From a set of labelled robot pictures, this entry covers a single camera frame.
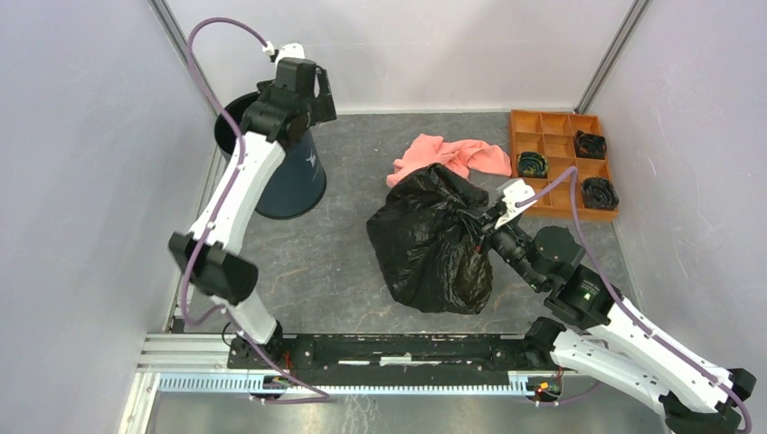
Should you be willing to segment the pink crumpled cloth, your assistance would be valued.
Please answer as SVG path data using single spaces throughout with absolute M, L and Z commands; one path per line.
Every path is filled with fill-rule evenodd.
M 433 164 L 444 165 L 465 179 L 472 170 L 489 175 L 512 175 L 509 155 L 498 145 L 477 139 L 448 142 L 440 136 L 420 134 L 402 157 L 393 161 L 393 173 L 386 176 L 386 185 L 392 188 L 412 172 Z

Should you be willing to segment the black plastic trash bag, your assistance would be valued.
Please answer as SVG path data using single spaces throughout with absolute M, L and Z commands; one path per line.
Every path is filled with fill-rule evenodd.
M 444 165 L 406 175 L 366 223 L 393 300 L 422 313 L 477 315 L 493 288 L 479 215 L 488 193 Z

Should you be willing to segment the rolled trash bag top right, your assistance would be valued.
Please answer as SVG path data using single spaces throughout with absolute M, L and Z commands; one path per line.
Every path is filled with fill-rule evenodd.
M 574 152 L 579 158 L 604 160 L 607 154 L 606 138 L 577 130 L 573 136 Z

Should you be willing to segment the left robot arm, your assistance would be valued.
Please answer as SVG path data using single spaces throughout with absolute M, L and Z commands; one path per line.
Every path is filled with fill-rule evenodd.
M 195 287 L 230 315 L 262 368 L 284 356 L 279 322 L 255 291 L 256 265 L 240 257 L 246 226 L 270 179 L 317 123 L 336 119 L 327 71 L 296 57 L 276 63 L 276 77 L 259 83 L 240 118 L 222 112 L 235 135 L 224 177 L 188 233 L 168 243 L 183 272 L 182 290 Z

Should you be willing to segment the rolled trash bag bottom right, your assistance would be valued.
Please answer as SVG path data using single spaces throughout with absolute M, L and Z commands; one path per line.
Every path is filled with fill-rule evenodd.
M 608 178 L 586 178 L 582 182 L 581 192 L 586 209 L 614 211 L 620 204 L 620 198 Z

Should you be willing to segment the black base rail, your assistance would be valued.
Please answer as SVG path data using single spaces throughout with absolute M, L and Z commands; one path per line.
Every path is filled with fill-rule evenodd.
M 504 385 L 510 373 L 559 369 L 532 342 L 500 334 L 285 335 L 267 354 L 316 387 Z

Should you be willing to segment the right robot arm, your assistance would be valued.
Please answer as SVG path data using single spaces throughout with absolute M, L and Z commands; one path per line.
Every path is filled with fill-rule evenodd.
M 483 247 L 494 250 L 535 292 L 551 317 L 536 319 L 525 362 L 591 376 L 662 416 L 674 433 L 746 433 L 742 407 L 756 378 L 705 361 L 660 330 L 615 287 L 582 264 L 585 249 L 565 227 L 522 230 L 503 203 L 477 212 Z

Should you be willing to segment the rolled trash bag with yellow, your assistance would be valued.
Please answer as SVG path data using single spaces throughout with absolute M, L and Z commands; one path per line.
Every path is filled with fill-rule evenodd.
M 520 177 L 545 179 L 549 172 L 549 164 L 544 155 L 524 151 L 517 156 L 516 169 Z

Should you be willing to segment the orange wooden compartment tray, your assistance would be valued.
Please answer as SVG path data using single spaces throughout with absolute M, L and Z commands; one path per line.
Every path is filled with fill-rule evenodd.
M 524 151 L 534 151 L 545 156 L 549 172 L 545 179 L 520 177 L 536 192 L 551 184 L 570 167 L 578 171 L 577 181 L 570 177 L 558 184 L 552 192 L 538 200 L 526 214 L 536 217 L 570 219 L 571 186 L 575 186 L 576 204 L 580 219 L 587 222 L 613 222 L 619 214 L 614 211 L 586 209 L 582 201 L 582 182 L 590 177 L 611 180 L 609 159 L 579 158 L 574 152 L 573 136 L 577 130 L 596 135 L 603 134 L 599 117 L 590 114 L 546 112 L 514 109 L 509 115 L 509 155 L 514 177 L 520 177 L 516 169 L 517 156 Z

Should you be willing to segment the dark blue trash bin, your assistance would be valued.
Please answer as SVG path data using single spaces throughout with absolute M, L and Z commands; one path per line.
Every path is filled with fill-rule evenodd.
M 224 108 L 236 122 L 257 100 L 258 92 L 244 94 Z M 223 158 L 228 163 L 235 147 L 235 135 L 223 115 L 213 126 L 213 135 Z M 255 212 L 272 220 L 288 220 L 309 212 L 322 199 L 327 188 L 327 176 L 320 161 L 312 131 L 304 134 L 290 150 L 267 183 Z

